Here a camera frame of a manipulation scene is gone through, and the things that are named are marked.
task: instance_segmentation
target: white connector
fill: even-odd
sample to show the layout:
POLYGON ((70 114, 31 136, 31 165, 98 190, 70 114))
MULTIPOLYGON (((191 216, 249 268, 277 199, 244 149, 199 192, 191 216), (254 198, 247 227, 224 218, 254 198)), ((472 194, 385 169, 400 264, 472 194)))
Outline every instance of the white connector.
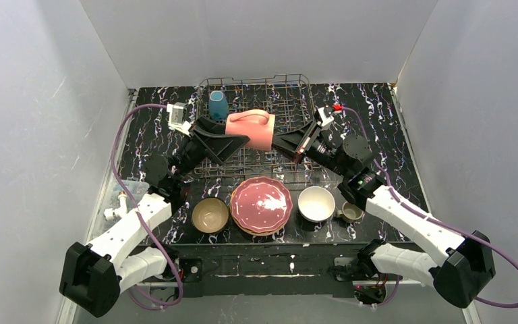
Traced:
POLYGON ((118 195, 118 200, 120 201, 120 207, 107 208, 104 211, 104 217, 107 221, 115 221, 116 219, 122 218, 128 214, 128 206, 126 204, 126 193, 121 191, 118 195))
POLYGON ((170 130, 177 130, 187 136, 190 135, 192 125, 188 121, 183 121, 183 111, 185 103, 169 103, 166 106, 168 113, 168 127, 170 130))
POLYGON ((334 116, 331 114, 330 116, 327 116, 325 111, 325 107, 317 108, 318 115, 320 116, 320 128, 321 130, 328 130, 330 128, 330 125, 332 125, 335 122, 334 116))

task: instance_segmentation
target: white bowl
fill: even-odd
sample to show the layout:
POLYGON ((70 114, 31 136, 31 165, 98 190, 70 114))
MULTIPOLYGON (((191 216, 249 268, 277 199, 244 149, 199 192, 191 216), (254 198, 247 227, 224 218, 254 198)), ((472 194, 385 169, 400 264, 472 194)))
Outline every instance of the white bowl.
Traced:
POLYGON ((325 221, 335 212, 335 198, 323 187, 306 188, 299 195, 299 212, 308 221, 325 221))

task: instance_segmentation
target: mug handle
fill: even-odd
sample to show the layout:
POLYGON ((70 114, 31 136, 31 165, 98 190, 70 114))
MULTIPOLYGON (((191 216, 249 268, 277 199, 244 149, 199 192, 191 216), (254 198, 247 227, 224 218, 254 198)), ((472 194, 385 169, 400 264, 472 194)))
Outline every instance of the mug handle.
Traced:
POLYGON ((266 112, 265 110, 261 110, 261 109, 253 109, 253 110, 244 111, 242 113, 231 114, 231 115, 229 115, 229 121, 233 123, 233 122, 236 122, 240 119, 243 119, 243 118, 249 117, 249 116, 263 117, 264 119, 261 119, 259 121, 259 124, 261 124, 261 125, 266 125, 269 122, 269 113, 266 112))

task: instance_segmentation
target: blue cup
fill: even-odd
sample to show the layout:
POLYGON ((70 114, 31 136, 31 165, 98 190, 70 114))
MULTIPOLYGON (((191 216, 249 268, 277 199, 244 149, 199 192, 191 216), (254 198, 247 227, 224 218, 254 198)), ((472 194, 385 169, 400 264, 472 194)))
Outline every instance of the blue cup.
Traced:
POLYGON ((229 108, 227 106, 227 98, 221 91, 212 91, 209 95, 209 115, 216 122, 225 121, 229 108))

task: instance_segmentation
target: cable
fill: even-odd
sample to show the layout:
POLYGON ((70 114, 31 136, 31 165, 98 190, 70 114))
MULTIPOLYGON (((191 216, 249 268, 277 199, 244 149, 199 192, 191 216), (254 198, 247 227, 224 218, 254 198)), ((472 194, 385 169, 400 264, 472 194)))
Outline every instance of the cable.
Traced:
POLYGON ((168 302, 170 300, 170 298, 174 297, 174 295, 175 295, 175 293, 170 295, 170 296, 168 296, 168 298, 166 299, 166 302, 168 302))
POLYGON ((377 306, 384 306, 384 305, 388 304, 392 300, 392 298, 394 298, 394 295, 396 294, 396 292, 398 292, 398 286, 400 286, 400 276, 396 275, 396 284, 394 285, 394 290, 392 291, 392 294, 390 294, 386 298, 386 300, 384 300, 384 302, 377 304, 377 306))
POLYGON ((134 294, 132 294, 132 291, 131 290, 128 290, 128 295, 130 296, 130 299, 132 299, 132 301, 134 302, 134 304, 142 307, 143 309, 147 309, 148 311, 159 311, 161 309, 164 309, 164 306, 160 306, 160 307, 151 307, 151 306, 146 306, 144 304, 142 304, 135 296, 134 294))
MULTIPOLYGON (((140 105, 140 106, 137 106, 136 108, 132 109, 125 117, 124 117, 124 120, 122 121, 122 123, 120 124, 120 127, 118 128, 118 132, 116 133, 116 139, 114 139, 114 145, 112 146, 112 153, 110 154, 110 167, 112 169, 112 173, 114 174, 114 178, 116 179, 116 181, 118 182, 118 184, 122 187, 122 190, 124 190, 124 192, 126 193, 126 195, 130 198, 130 200, 132 201, 132 204, 134 205, 134 208, 136 210, 136 215, 138 216, 138 220, 140 221, 140 224, 142 225, 142 227, 144 228, 144 230, 146 230, 146 233, 148 234, 148 236, 150 237, 150 239, 154 242, 154 244, 156 244, 156 247, 160 250, 160 252, 162 252, 162 254, 164 255, 164 258, 166 259, 166 261, 168 262, 168 265, 172 265, 173 264, 173 261, 171 260, 171 258, 169 257, 169 255, 167 254, 166 250, 164 249, 164 247, 162 246, 162 244, 160 243, 160 241, 158 240, 158 238, 152 233, 152 231, 150 230, 150 227, 148 226, 148 224, 146 224, 144 218, 142 218, 142 214, 140 214, 140 212, 138 211, 138 202, 135 200, 134 196, 132 195, 132 193, 130 192, 130 190, 128 190, 128 188, 126 187, 126 185, 124 184, 124 182, 122 181, 122 179, 120 178, 120 175, 118 174, 118 171, 116 170, 116 162, 115 162, 115 158, 116 158, 116 151, 118 149, 118 144, 120 142, 120 137, 122 135, 122 131, 124 129, 124 126, 126 125, 127 121, 130 119, 130 117, 135 114, 137 111, 141 110, 141 109, 145 109, 145 108, 158 108, 158 109, 166 109, 166 106, 165 105, 157 105, 155 103, 147 103, 145 105, 140 105)), ((177 282, 177 289, 178 289, 178 297, 177 299, 175 299, 174 301, 172 302, 162 302, 161 300, 159 299, 156 299, 156 298, 153 298, 152 296, 150 296, 150 294, 146 293, 145 291, 141 290, 138 286, 135 286, 136 287, 136 290, 139 291, 139 293, 141 293, 141 295, 143 295, 145 298, 147 298, 149 301, 153 302, 154 304, 157 304, 157 305, 161 305, 161 306, 173 306, 173 305, 176 305, 178 304, 181 299, 183 298, 183 285, 181 284, 181 278, 179 277, 179 274, 177 272, 177 269, 173 266, 170 266, 170 269, 171 269, 171 272, 173 273, 173 276, 177 282)), ((139 306, 141 306, 142 308, 145 308, 145 309, 150 309, 152 311, 155 311, 156 309, 161 309, 161 308, 154 308, 154 307, 149 307, 149 306, 145 306, 145 305, 142 305, 133 295, 132 293, 130 292, 130 296, 132 298, 132 300, 139 306)))
POLYGON ((384 274, 384 281, 382 282, 382 284, 380 285, 380 287, 384 287, 384 285, 386 284, 386 281, 388 281, 388 273, 385 273, 385 274, 384 274))
POLYGON ((381 273, 379 273, 379 274, 378 274, 378 280, 376 280, 376 283, 375 283, 375 284, 374 284, 374 286, 372 286, 372 287, 377 287, 377 286, 378 286, 378 284, 379 284, 381 281, 382 281, 382 274, 381 274, 381 273))
MULTIPOLYGON (((362 126, 362 119, 360 118, 358 113, 354 109, 352 109, 352 108, 343 107, 343 109, 346 109, 346 110, 354 113, 354 115, 356 116, 356 119, 358 121, 358 124, 360 125, 360 130, 362 131, 362 134, 364 135, 364 138, 366 138, 366 140, 368 141, 368 136, 366 136, 366 132, 364 130, 364 127, 362 126)), ((518 270, 518 262, 513 260, 513 258, 511 256, 509 256, 509 254, 507 254, 504 250, 498 248, 497 246, 494 246, 493 244, 491 244, 491 243, 489 243, 489 242, 487 242, 485 240, 482 240, 481 238, 473 236, 470 233, 467 233, 466 231, 464 231, 462 229, 459 229, 459 228, 454 227, 452 225, 446 224, 446 223, 444 223, 442 221, 439 221, 437 219, 433 219, 431 217, 426 218, 427 216, 422 214, 420 211, 410 207, 405 202, 401 202, 401 199, 398 197, 398 195, 396 193, 396 190, 394 190, 394 187, 392 186, 392 182, 391 182, 390 176, 388 175, 388 172, 386 172, 384 170, 384 168, 376 160, 374 160, 374 164, 384 174, 384 176, 386 178, 386 183, 388 184, 388 191, 390 192, 390 194, 392 194, 392 197, 398 203, 400 203, 400 205, 402 207, 404 207, 406 210, 408 210, 410 213, 413 213, 414 215, 417 215, 418 217, 421 217, 421 218, 425 219, 426 221, 429 221, 430 223, 436 224, 437 226, 443 227, 443 228, 445 228, 447 230, 454 231, 454 232, 456 232, 458 234, 461 234, 462 236, 470 238, 470 239, 476 241, 477 243, 479 243, 481 245, 487 246, 488 248, 490 248, 493 251, 495 251, 495 253, 499 254, 502 258, 507 260, 507 262, 509 262, 514 268, 516 268, 516 270, 518 270)), ((487 304, 487 305, 490 305, 490 306, 495 306, 495 307, 500 307, 500 308, 518 308, 518 302, 515 302, 515 303, 512 303, 512 304, 504 304, 504 303, 501 303, 501 302, 493 302, 491 300, 486 300, 486 299, 483 299, 483 298, 480 298, 480 297, 476 297, 476 300, 478 302, 483 302, 484 304, 487 304)))

